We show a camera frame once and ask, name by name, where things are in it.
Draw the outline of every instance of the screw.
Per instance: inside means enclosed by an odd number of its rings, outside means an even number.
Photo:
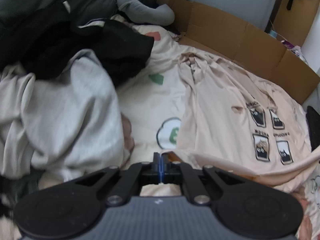
[[[111,165],[111,166],[109,166],[108,168],[109,168],[109,169],[112,169],[112,170],[119,169],[119,167],[116,166],[116,165]]]
[[[204,166],[204,168],[206,168],[206,169],[211,169],[211,168],[213,168],[213,166],[210,165],[210,164],[207,164],[207,165]]]
[[[197,204],[203,205],[203,204],[209,203],[210,198],[208,196],[206,196],[206,195],[198,195],[193,200]]]
[[[107,201],[111,205],[117,205],[122,202],[122,197],[120,197],[118,195],[113,195],[113,196],[108,197]]]

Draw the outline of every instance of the green patch on sheet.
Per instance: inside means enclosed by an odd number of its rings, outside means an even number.
[[[160,74],[152,74],[152,75],[149,75],[149,78],[156,84],[162,86],[163,85],[163,75],[160,75]]]

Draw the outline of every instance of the cardboard box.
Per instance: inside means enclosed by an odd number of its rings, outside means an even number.
[[[267,33],[231,14],[187,0],[157,0],[175,13],[174,26],[186,35],[180,44],[223,56],[281,86],[299,104],[318,85],[319,76]]]

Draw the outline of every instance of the beige shirt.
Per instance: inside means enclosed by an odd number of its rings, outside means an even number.
[[[202,52],[182,54],[179,71],[186,110],[175,153],[183,161],[287,192],[307,179],[320,148],[311,153],[305,113],[281,87]]]

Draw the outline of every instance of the travel pillow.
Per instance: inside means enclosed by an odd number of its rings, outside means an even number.
[[[174,12],[166,4],[148,7],[142,0],[117,0],[119,11],[124,12],[137,24],[168,26],[174,22]]]

